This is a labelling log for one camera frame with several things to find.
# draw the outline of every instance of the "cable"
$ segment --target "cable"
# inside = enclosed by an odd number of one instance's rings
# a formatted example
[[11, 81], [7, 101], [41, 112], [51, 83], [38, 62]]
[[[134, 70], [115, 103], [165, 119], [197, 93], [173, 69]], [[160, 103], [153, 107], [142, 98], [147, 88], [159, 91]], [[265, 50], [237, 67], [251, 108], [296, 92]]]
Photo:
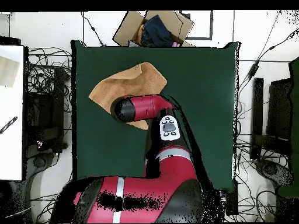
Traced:
[[70, 181], [70, 180], [71, 180], [71, 178], [72, 178], [72, 172], [71, 172], [71, 175], [70, 175], [70, 177], [69, 177], [68, 181]]
[[55, 163], [54, 165], [51, 165], [50, 167], [54, 167], [54, 166], [58, 163], [58, 161], [59, 161], [59, 156], [60, 156], [60, 153], [58, 153], [56, 163]]
[[42, 197], [39, 197], [39, 198], [31, 199], [31, 201], [36, 201], [36, 200], [39, 200], [39, 199], [41, 199], [41, 198], [45, 198], [45, 197], [57, 196], [58, 194], [59, 194], [59, 193], [51, 194], [51, 195], [47, 195], [47, 196], [42, 196]]
[[39, 223], [39, 220], [40, 220], [41, 216], [43, 214], [45, 214], [46, 212], [48, 212], [48, 213], [51, 214], [50, 210], [53, 209], [53, 208], [49, 208], [49, 207], [52, 206], [52, 205], [54, 205], [55, 202], [56, 202], [56, 199], [52, 198], [52, 200], [43, 208], [43, 210], [41, 211], [41, 213], [38, 214], [38, 216], [36, 217], [36, 223]]
[[271, 46], [268, 50], [266, 50], [256, 61], [255, 61], [255, 63], [254, 63], [254, 65], [251, 67], [251, 69], [249, 70], [249, 72], [248, 72], [248, 74], [247, 74], [247, 76], [249, 76], [249, 80], [248, 80], [248, 82], [245, 84], [245, 86], [242, 88], [242, 89], [240, 89], [240, 91], [239, 91], [239, 96], [240, 96], [240, 94], [241, 94], [241, 92], [243, 91], [243, 89], [246, 87], [246, 85], [250, 82], [250, 80], [251, 80], [251, 78], [255, 75], [255, 73], [256, 73], [256, 71], [257, 71], [257, 69], [258, 69], [258, 63], [259, 63], [259, 61], [261, 60], [261, 58], [268, 52], [268, 51], [271, 51], [271, 50], [273, 50], [275, 47], [277, 47], [277, 46], [279, 46], [279, 45], [281, 45], [281, 44], [283, 44], [285, 41], [287, 41], [287, 39], [288, 38], [293, 38], [297, 33], [299, 33], [299, 28], [297, 28], [297, 29], [295, 29], [292, 33], [290, 33], [288, 36], [287, 36], [287, 38], [285, 39], [285, 40], [283, 40], [282, 42], [280, 42], [280, 43], [278, 43], [278, 44], [276, 44], [276, 45], [273, 45], [273, 46]]
[[276, 23], [276, 21], [277, 21], [277, 18], [278, 18], [278, 16], [279, 16], [279, 14], [280, 14], [280, 11], [278, 11], [278, 14], [277, 14], [277, 16], [276, 16], [276, 18], [275, 18], [275, 21], [274, 21], [274, 23], [273, 23], [273, 26], [272, 26], [272, 28], [271, 28], [271, 31], [270, 31], [270, 33], [269, 33], [269, 35], [268, 35], [268, 38], [267, 38], [267, 40], [266, 40], [266, 43], [265, 43], [265, 45], [264, 45], [264, 47], [263, 47], [263, 50], [260, 52], [260, 54], [258, 55], [258, 60], [260, 60], [260, 55], [263, 53], [263, 51], [264, 51], [264, 49], [265, 49], [265, 47], [266, 47], [266, 45], [267, 45], [267, 43], [268, 43], [268, 40], [269, 40], [269, 38], [270, 38], [270, 35], [271, 35], [271, 33], [272, 33], [272, 30], [273, 30], [273, 28], [274, 28], [274, 26], [275, 26], [275, 23]]
[[25, 211], [28, 211], [28, 210], [30, 210], [31, 208], [32, 208], [32, 206], [31, 206], [31, 207], [29, 207], [28, 209], [24, 209], [23, 211], [20, 211], [20, 212], [18, 212], [18, 213], [15, 213], [15, 214], [13, 214], [13, 215], [6, 216], [5, 218], [8, 218], [8, 217], [12, 217], [12, 216], [15, 216], [15, 215], [21, 214], [21, 213], [23, 213], [23, 212], [25, 212]]
[[263, 218], [262, 218], [262, 216], [261, 216], [261, 214], [260, 214], [260, 211], [259, 211], [259, 203], [258, 203], [258, 198], [259, 198], [259, 196], [261, 195], [261, 194], [263, 194], [263, 193], [272, 193], [274, 196], [278, 196], [278, 197], [281, 197], [281, 196], [279, 196], [278, 194], [276, 194], [275, 192], [273, 192], [273, 191], [269, 191], [269, 190], [264, 190], [264, 191], [261, 191], [260, 193], [258, 193], [257, 194], [257, 196], [256, 196], [256, 205], [257, 205], [257, 209], [258, 209], [258, 214], [259, 214], [259, 216], [260, 216], [260, 218], [263, 220], [263, 222], [266, 222]]
[[82, 12], [80, 12], [80, 13], [81, 13], [82, 18], [88, 21], [88, 24], [90, 25], [92, 31], [94, 31], [94, 32], [96, 33], [96, 36], [98, 37], [98, 40], [100, 41], [101, 46], [102, 46], [102, 47], [105, 47], [106, 45], [104, 45], [103, 42], [100, 40], [100, 37], [98, 36], [98, 34], [97, 34], [97, 32], [96, 32], [96, 29], [91, 25], [89, 19], [87, 19], [87, 18], [83, 15]]

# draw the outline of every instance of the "black border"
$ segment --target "black border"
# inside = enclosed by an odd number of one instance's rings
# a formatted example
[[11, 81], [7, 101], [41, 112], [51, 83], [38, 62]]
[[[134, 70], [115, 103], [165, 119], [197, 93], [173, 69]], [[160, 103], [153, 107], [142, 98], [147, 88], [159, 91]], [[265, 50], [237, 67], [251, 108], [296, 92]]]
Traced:
[[72, 92], [72, 181], [77, 181], [77, 48], [75, 40], [71, 40], [72, 69], [71, 69], [71, 92]]
[[[19, 38], [10, 38], [5, 36], [0, 36], [0, 45], [2, 46], [23, 46], [21, 45], [21, 40]], [[27, 149], [27, 138], [26, 138], [26, 126], [27, 126], [27, 81], [28, 81], [28, 66], [29, 66], [29, 49], [28, 47], [23, 46], [23, 113], [22, 113], [22, 181], [26, 180], [27, 173], [27, 161], [26, 149]]]

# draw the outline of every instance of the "control button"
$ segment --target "control button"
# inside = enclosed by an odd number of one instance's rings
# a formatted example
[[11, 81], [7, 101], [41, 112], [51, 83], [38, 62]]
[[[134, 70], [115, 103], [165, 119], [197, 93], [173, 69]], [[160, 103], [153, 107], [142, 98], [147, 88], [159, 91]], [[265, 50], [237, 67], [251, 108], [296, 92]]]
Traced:
[[166, 132], [175, 131], [175, 125], [170, 124], [170, 123], [165, 124], [165, 125], [163, 125], [163, 131], [166, 131]]

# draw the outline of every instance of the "cardboard box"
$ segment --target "cardboard box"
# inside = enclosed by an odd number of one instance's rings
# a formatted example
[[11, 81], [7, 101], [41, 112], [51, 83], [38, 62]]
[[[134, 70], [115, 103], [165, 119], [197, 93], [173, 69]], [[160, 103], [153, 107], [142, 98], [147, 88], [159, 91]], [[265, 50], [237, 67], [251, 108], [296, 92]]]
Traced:
[[128, 11], [114, 34], [113, 40], [118, 45], [127, 47], [129, 40], [136, 40], [140, 26], [155, 15], [159, 15], [165, 27], [171, 32], [173, 41], [180, 43], [183, 47], [193, 47], [184, 39], [194, 23], [174, 10], [148, 10], [145, 17], [141, 16], [138, 11]]

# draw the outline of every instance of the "brown towel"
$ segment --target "brown towel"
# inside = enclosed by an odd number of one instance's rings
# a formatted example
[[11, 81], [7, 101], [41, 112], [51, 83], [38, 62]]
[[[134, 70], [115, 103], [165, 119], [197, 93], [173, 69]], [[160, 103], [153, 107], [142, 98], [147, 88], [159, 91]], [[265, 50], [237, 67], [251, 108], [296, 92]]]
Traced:
[[[144, 62], [100, 81], [89, 98], [111, 114], [110, 106], [118, 97], [156, 95], [166, 84], [167, 81], [161, 73], [152, 64]], [[128, 124], [143, 130], [148, 129], [144, 120]]]

